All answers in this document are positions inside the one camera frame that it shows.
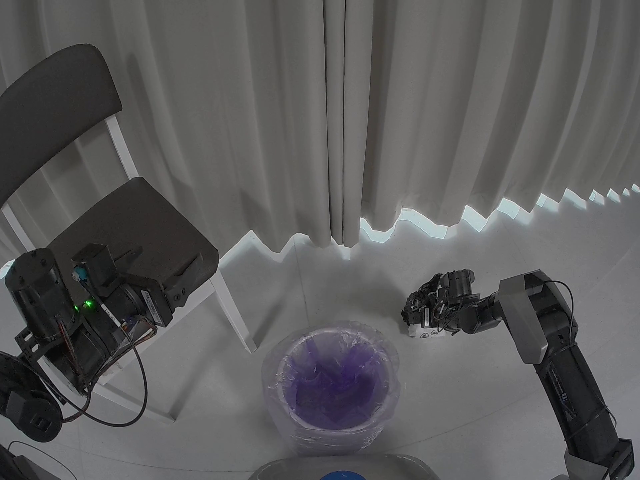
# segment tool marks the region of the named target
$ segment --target floor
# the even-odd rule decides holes
[[[494,212],[481,233],[467,222],[443,239],[400,221],[377,243],[364,233],[343,259],[304,236],[274,261],[249,246],[221,267],[259,349],[247,354],[215,301],[207,301],[143,354],[149,403],[177,421],[148,419],[125,429],[87,418],[66,425],[41,448],[86,480],[246,480],[261,465],[289,455],[269,418],[260,366],[270,348],[309,325],[352,319],[392,340],[400,354],[403,393],[396,415],[365,453],[416,456],[448,479],[546,479],[564,473],[564,442],[533,368],[521,363],[507,329],[428,342],[406,335],[399,313],[407,295],[435,272],[471,268],[476,291],[540,268],[575,295],[578,343],[613,413],[618,433],[640,443],[640,194],[604,205],[536,207],[511,219]],[[9,352],[21,327],[6,289],[0,343]],[[137,364],[112,382],[141,396]],[[93,414],[124,421],[131,413],[99,397]],[[22,439],[0,418],[2,443]],[[68,474],[20,444],[62,479]],[[640,468],[631,478],[640,479]]]

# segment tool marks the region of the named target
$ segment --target curtain fold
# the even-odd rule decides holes
[[[221,253],[249,230],[352,246],[361,216],[637,183],[638,2],[0,0],[0,89],[92,43],[138,170]],[[98,126],[9,203],[43,246],[125,180]]]

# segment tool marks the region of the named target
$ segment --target chair seat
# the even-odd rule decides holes
[[[88,243],[107,245],[114,257],[142,246],[129,272],[162,284],[184,270],[199,252],[204,265],[192,291],[218,268],[218,250],[141,177],[94,204],[48,245],[76,304],[85,300],[86,293],[71,277],[71,258]]]

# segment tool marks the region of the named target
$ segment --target barcode sticker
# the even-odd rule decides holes
[[[140,293],[142,293],[142,298],[147,303],[147,307],[149,308],[149,311],[151,312],[151,315],[153,316],[156,324],[163,325],[163,322],[160,319],[160,315],[158,314],[158,310],[156,309],[156,305],[154,304],[154,300],[151,299],[151,295],[149,295],[149,292],[145,290],[140,290]]]

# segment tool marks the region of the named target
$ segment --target transparent plastic liner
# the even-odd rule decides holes
[[[384,336],[358,322],[297,331],[262,363],[264,400],[300,455],[355,453],[393,416],[399,358]]]

